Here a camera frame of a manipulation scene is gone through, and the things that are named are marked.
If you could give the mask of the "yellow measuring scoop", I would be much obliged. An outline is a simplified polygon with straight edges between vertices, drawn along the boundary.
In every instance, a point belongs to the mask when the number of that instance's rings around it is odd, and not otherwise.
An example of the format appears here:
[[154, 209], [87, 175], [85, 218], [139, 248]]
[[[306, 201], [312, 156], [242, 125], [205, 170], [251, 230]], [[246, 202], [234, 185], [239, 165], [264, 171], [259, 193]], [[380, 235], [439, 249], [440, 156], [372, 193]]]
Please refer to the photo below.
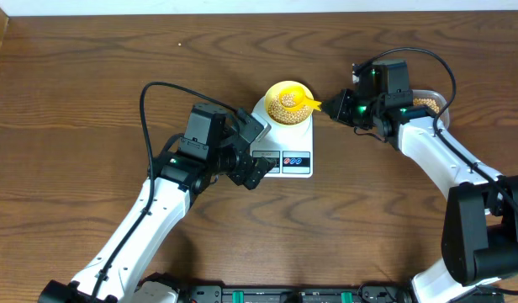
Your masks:
[[300, 86], [284, 88], [278, 95], [281, 105], [288, 112], [297, 112], [303, 107], [321, 111], [321, 102], [306, 95], [305, 90]]

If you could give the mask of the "pale yellow bowl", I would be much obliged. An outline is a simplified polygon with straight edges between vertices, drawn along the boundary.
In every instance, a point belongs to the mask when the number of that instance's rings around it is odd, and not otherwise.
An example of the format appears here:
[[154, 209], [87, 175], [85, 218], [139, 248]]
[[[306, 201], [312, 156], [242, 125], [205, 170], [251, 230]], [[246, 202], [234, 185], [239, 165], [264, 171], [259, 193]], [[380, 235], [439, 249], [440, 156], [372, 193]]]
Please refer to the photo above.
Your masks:
[[266, 93], [266, 96], [265, 96], [265, 99], [264, 99], [264, 102], [265, 104], [263, 105], [263, 108], [267, 111], [267, 108], [268, 106], [270, 105], [271, 101], [272, 101], [272, 98], [274, 96], [278, 96], [279, 93], [286, 87], [292, 87], [292, 86], [300, 86], [302, 87], [305, 92], [306, 92], [306, 95], [310, 98], [314, 98], [313, 95], [311, 94], [311, 92], [302, 84], [302, 83], [299, 83], [299, 82], [294, 82], [294, 81], [283, 81], [283, 82], [278, 82], [276, 83], [275, 85], [273, 85], [272, 87], [269, 88], [269, 90], [267, 91]]

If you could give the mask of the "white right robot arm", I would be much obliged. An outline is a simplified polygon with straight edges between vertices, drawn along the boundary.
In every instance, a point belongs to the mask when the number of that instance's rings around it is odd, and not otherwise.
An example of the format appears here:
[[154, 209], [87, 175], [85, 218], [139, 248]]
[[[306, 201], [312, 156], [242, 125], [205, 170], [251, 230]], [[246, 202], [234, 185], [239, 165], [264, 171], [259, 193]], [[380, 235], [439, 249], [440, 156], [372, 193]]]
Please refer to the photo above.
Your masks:
[[501, 302], [496, 282], [518, 274], [518, 175], [480, 162], [410, 89], [346, 89], [321, 110], [354, 129], [375, 129], [412, 159], [447, 200], [441, 258], [411, 280], [413, 302]]

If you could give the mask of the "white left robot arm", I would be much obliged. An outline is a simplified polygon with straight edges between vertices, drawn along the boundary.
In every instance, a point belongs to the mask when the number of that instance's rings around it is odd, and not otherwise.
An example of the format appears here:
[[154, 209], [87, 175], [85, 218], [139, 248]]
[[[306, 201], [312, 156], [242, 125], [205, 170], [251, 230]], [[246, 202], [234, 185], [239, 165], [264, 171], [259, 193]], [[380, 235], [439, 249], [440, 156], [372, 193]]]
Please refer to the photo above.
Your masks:
[[271, 126], [258, 114], [197, 104], [185, 132], [171, 136], [129, 214], [97, 256], [69, 284], [51, 280], [40, 302], [130, 302], [169, 231], [187, 214], [211, 178], [226, 175], [254, 189], [275, 162], [249, 153]]

